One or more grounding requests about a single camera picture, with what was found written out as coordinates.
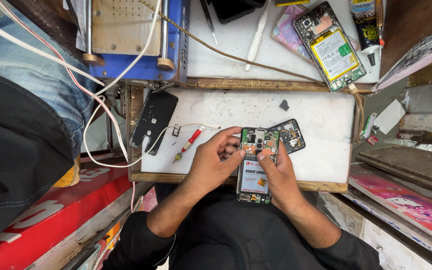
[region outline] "left hand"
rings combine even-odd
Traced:
[[[181,185],[198,200],[219,187],[241,164],[246,153],[233,146],[240,144],[241,139],[233,135],[241,130],[238,126],[223,129],[196,149],[191,169]]]

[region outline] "work mat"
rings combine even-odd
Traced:
[[[231,126],[268,128],[296,119],[306,147],[291,153],[297,180],[346,183],[351,158],[351,130],[354,98],[342,93],[266,90],[167,90],[179,98],[169,125],[204,123],[221,128]],[[287,111],[279,107],[287,101]],[[218,130],[207,128],[194,144],[172,164],[176,153],[198,129],[183,126],[178,137],[169,128],[155,156],[142,159],[141,171],[187,174],[196,148]]]

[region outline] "black shirt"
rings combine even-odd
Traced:
[[[172,270],[382,269],[363,240],[343,230],[334,245],[312,248],[274,205],[237,201],[234,189],[207,194],[171,237],[149,230],[146,216],[129,216],[104,270],[156,269],[168,256]]]

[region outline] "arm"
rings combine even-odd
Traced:
[[[199,145],[181,185],[150,213],[129,216],[120,242],[104,262],[104,270],[156,269],[165,261],[176,241],[175,232],[189,211],[243,160],[244,151],[233,146],[240,143],[240,138],[233,136],[240,132],[241,127],[227,128]]]
[[[273,204],[291,220],[319,260],[332,269],[380,269],[375,249],[339,229],[303,198],[283,144],[279,144],[276,165],[262,153],[258,160],[268,176]]]

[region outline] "red sign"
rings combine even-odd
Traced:
[[[81,172],[76,185],[51,187],[0,234],[0,270],[25,269],[131,187],[127,168],[110,167]]]

